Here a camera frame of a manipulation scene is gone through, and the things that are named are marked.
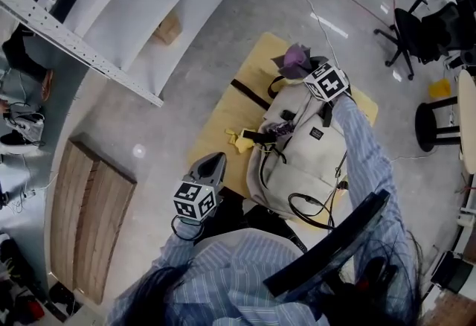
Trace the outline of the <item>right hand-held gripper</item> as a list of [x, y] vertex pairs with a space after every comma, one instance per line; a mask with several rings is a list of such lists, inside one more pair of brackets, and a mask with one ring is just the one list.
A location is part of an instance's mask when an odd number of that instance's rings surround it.
[[303, 83], [315, 99], [324, 102], [330, 102], [339, 95], [350, 92], [346, 74], [329, 62], [319, 65], [303, 79]]

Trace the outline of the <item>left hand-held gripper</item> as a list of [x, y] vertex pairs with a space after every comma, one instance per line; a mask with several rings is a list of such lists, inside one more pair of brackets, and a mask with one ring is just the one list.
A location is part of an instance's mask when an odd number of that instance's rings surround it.
[[195, 161], [173, 190], [176, 214], [201, 223], [214, 211], [221, 199], [219, 190], [225, 177], [227, 156], [223, 152], [208, 154]]

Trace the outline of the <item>purple cloth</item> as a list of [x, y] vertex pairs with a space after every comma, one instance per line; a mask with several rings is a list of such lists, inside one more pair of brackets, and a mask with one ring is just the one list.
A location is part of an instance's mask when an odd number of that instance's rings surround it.
[[274, 57], [271, 61], [277, 66], [278, 73], [282, 77], [288, 80], [302, 80], [329, 60], [326, 57], [312, 57], [310, 48], [295, 43], [284, 55]]

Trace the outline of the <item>beige backpack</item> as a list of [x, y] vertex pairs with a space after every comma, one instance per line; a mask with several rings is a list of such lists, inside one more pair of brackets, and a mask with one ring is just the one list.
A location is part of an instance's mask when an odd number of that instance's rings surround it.
[[283, 86], [254, 141], [248, 163], [251, 200], [291, 219], [327, 214], [347, 174], [347, 148], [332, 109], [302, 83]]

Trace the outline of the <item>person's right forearm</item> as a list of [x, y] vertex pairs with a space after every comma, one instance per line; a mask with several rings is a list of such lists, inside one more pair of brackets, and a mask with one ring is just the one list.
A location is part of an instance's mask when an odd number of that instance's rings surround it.
[[387, 191], [389, 201], [394, 201], [396, 188], [390, 161], [364, 113], [351, 98], [342, 95], [335, 101], [332, 114], [343, 130], [347, 146], [351, 201], [359, 204], [369, 193], [380, 191]]

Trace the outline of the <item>person's left forearm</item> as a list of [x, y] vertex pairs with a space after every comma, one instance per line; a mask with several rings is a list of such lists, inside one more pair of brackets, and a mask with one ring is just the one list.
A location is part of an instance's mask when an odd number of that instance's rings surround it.
[[177, 267], [189, 261], [194, 243], [202, 236], [203, 223], [175, 216], [171, 222], [172, 234], [161, 248], [157, 260], [160, 267]]

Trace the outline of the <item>yellow item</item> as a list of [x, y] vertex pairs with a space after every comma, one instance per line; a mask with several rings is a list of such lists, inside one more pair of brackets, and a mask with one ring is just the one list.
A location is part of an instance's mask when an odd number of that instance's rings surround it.
[[255, 130], [247, 128], [243, 128], [240, 132], [234, 132], [232, 129], [225, 129], [225, 133], [229, 136], [228, 143], [234, 146], [239, 154], [243, 154], [245, 151], [254, 147], [254, 141], [251, 138], [246, 138], [244, 136], [245, 131], [255, 132]]

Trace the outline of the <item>person's black trouser legs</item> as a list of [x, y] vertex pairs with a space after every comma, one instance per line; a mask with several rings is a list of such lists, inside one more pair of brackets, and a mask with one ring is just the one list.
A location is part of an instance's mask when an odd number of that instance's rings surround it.
[[277, 213], [245, 199], [226, 187], [219, 194], [222, 201], [214, 215], [205, 219], [203, 232], [194, 244], [231, 231], [255, 228], [284, 237], [292, 241], [302, 252], [307, 252], [307, 247]]

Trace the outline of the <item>light wooden square table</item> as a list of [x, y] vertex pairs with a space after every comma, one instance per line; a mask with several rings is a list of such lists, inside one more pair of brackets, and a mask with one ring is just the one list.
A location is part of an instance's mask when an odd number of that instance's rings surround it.
[[[288, 47], [287, 41], [272, 33], [263, 33], [234, 79], [270, 104], [272, 99], [267, 95], [267, 87], [278, 76], [277, 66], [271, 59], [284, 54]], [[231, 133], [239, 134], [243, 129], [258, 130], [265, 112], [264, 108], [229, 85], [190, 149], [188, 162], [193, 163], [210, 153], [225, 153], [228, 163], [223, 185], [232, 194], [249, 201], [251, 195], [246, 177], [253, 150], [250, 148], [239, 153], [231, 143]]]

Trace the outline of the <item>black office chair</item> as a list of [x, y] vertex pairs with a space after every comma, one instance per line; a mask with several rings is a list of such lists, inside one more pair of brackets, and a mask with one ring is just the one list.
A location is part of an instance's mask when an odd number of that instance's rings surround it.
[[409, 10], [396, 8], [394, 23], [390, 26], [393, 35], [378, 28], [373, 31], [397, 47], [393, 58], [387, 60], [385, 65], [391, 67], [399, 56], [403, 56], [409, 80], [414, 78], [410, 57], [416, 57], [425, 65], [447, 56], [451, 51], [469, 51], [476, 45], [476, 18], [473, 12], [450, 1], [435, 13], [421, 19], [415, 16], [418, 6], [427, 3], [426, 0], [416, 0]]

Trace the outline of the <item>person's striped shirt torso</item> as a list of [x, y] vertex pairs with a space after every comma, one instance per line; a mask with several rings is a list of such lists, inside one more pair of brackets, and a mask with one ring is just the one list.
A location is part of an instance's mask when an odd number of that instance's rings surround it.
[[216, 236], [202, 249], [173, 235], [150, 270], [116, 298], [106, 326], [418, 326], [419, 276], [394, 199], [354, 260], [357, 277], [377, 257], [398, 269], [378, 298], [380, 315], [362, 295], [272, 298], [264, 280], [297, 257], [291, 242], [253, 228]]

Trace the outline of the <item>yellow bin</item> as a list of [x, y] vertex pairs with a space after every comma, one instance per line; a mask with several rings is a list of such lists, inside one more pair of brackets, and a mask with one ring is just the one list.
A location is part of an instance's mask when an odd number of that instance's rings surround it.
[[448, 98], [451, 96], [451, 84], [448, 79], [443, 78], [428, 86], [428, 94], [431, 98]]

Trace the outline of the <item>wooden pallet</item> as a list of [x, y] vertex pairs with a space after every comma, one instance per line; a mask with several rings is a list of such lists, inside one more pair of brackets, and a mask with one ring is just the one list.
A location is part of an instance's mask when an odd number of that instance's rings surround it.
[[68, 290], [103, 301], [109, 267], [137, 182], [79, 141], [66, 143], [53, 196], [50, 262]]

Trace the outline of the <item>round beige table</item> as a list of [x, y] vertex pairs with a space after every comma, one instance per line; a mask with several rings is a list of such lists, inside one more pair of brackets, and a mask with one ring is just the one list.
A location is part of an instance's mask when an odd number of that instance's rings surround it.
[[[457, 106], [458, 125], [438, 127], [434, 110]], [[459, 145], [466, 171], [476, 174], [476, 82], [463, 69], [457, 81], [457, 95], [421, 103], [416, 110], [414, 128], [421, 150], [430, 152], [436, 146]]]

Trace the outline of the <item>white metal rack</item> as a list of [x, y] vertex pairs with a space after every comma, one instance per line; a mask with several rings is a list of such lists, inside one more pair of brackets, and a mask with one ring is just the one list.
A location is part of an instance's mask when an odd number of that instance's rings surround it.
[[[161, 91], [222, 0], [0, 0], [0, 8], [61, 51], [156, 106]], [[182, 32], [152, 34], [171, 11]]]

